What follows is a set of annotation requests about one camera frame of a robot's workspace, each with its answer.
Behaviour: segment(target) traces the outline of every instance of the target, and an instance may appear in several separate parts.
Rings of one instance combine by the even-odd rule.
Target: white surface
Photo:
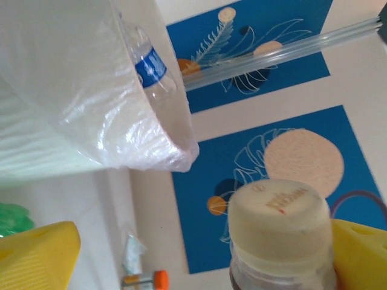
[[[158,0],[171,23],[228,1]],[[334,0],[323,31],[378,15],[382,0]],[[331,76],[193,116],[198,140],[207,140],[305,113],[344,105],[381,192],[387,192],[387,57],[378,37],[324,51]],[[164,268],[171,290],[230,290],[228,269],[189,275],[171,175],[132,172],[139,236],[148,252],[145,270]]]
[[[77,225],[82,245],[68,289],[120,289],[125,234],[136,231],[127,170],[66,176],[1,190],[0,202],[28,208],[37,227],[59,221]]]

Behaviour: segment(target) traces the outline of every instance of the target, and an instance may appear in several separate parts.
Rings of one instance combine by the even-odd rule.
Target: water bottle
[[[149,102],[165,102],[177,89],[174,78],[141,27],[124,20],[121,26],[129,55]]]
[[[336,290],[330,211],[309,185],[246,184],[228,208],[234,290]]]

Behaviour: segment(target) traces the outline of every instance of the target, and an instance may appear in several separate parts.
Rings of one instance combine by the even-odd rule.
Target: white bottle cap
[[[331,263],[327,202],[309,185],[268,179],[241,187],[229,202],[235,254],[249,267],[292,276]]]

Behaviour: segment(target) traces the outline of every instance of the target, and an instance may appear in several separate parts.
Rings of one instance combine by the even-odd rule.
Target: yellow plastic object
[[[59,222],[0,239],[1,290],[64,290],[80,250],[72,222]]]
[[[339,290],[387,289],[387,231],[332,220]]]

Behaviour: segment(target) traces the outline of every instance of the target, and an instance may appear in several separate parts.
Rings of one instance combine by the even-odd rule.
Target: clear plastic tube
[[[225,64],[213,66],[183,77],[186,91],[198,89],[222,80],[231,79],[257,69],[288,62],[300,57],[318,53],[323,48],[357,39],[376,32],[382,26],[379,17],[343,27],[328,33],[318,34],[302,39],[258,56],[247,55],[231,60]]]

